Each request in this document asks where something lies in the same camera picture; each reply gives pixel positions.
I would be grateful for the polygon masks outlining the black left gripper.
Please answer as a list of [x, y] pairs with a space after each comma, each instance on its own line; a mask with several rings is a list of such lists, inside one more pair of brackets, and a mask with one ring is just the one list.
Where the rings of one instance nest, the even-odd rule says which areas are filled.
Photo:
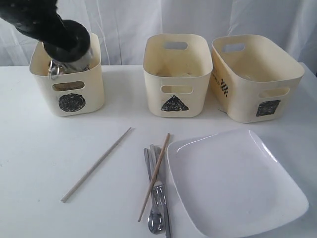
[[0, 17], [30, 38], [58, 40], [58, 47], [44, 43], [46, 53], [58, 62], [77, 61], [90, 46], [88, 30], [77, 21], [61, 19], [55, 0], [2, 0]]

